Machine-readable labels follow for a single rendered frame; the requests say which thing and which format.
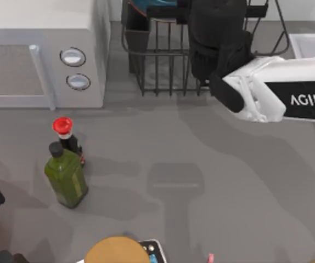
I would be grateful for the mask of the teal bowl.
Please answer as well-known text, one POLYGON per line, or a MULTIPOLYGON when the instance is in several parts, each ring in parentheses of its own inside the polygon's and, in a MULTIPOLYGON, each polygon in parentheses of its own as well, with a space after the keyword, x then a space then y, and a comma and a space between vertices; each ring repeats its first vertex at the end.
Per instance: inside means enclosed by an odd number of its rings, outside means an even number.
POLYGON ((148 6, 176 7, 177 0, 128 0, 129 4, 142 15, 147 14, 148 6))

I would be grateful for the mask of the round grey microwave knob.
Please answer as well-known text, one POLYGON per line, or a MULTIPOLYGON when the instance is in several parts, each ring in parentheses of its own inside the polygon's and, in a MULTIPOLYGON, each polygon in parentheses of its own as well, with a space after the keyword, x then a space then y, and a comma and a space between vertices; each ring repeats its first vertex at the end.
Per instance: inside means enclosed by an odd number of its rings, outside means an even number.
POLYGON ((74 74, 67 76, 66 78, 67 85, 73 90, 86 90, 91 86, 91 80, 83 74, 74 74))
POLYGON ((59 57, 63 64, 70 67, 80 67, 84 65, 87 60, 85 53, 74 47, 62 50, 59 57))

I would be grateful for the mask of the pale microwave oven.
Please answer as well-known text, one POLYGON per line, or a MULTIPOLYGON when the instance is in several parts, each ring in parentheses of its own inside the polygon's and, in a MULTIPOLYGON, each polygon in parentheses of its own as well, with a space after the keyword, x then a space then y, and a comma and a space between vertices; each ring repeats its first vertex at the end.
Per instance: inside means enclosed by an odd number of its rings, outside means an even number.
POLYGON ((29 45, 41 48, 57 108, 103 106, 110 51, 108 0, 0 0, 0 108, 49 108, 29 45), (86 55, 80 67, 66 66, 62 50, 86 55), (91 86, 73 90, 67 76, 86 75, 91 86))

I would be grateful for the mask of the dark bottle with red cap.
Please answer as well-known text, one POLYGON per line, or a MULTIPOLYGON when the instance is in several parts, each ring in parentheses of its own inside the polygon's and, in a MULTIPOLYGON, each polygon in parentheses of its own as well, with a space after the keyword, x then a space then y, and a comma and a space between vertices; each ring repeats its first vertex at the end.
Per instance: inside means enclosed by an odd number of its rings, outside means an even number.
POLYGON ((73 134, 73 121, 69 117, 59 117, 53 121, 53 130, 57 133, 63 148, 77 154, 80 158, 81 166, 85 164, 83 148, 78 138, 73 134))

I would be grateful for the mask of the green bottle with black cap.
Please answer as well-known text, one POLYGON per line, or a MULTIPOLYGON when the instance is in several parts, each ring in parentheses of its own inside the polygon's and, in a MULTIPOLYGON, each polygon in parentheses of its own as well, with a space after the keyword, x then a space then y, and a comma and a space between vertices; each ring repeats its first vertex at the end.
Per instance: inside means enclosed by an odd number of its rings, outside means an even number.
POLYGON ((76 208, 88 193, 80 157, 58 141, 50 143, 48 149, 51 158, 44 166, 44 173, 56 199, 67 208, 76 208))

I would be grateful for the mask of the round tan bread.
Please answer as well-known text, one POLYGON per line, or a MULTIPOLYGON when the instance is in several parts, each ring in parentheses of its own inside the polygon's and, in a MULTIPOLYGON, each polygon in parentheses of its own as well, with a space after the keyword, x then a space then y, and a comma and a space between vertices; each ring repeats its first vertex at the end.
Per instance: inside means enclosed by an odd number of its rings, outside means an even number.
POLYGON ((127 236, 103 238, 88 250, 83 260, 84 263, 150 263, 143 247, 127 236))

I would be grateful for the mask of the black device with white frame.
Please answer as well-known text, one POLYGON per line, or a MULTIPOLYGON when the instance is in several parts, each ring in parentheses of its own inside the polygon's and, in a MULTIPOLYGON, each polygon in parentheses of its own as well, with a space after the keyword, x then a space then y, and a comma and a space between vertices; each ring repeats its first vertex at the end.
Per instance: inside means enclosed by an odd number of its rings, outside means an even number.
POLYGON ((168 263, 162 246, 157 239, 145 239, 138 243, 147 252, 149 263, 168 263))

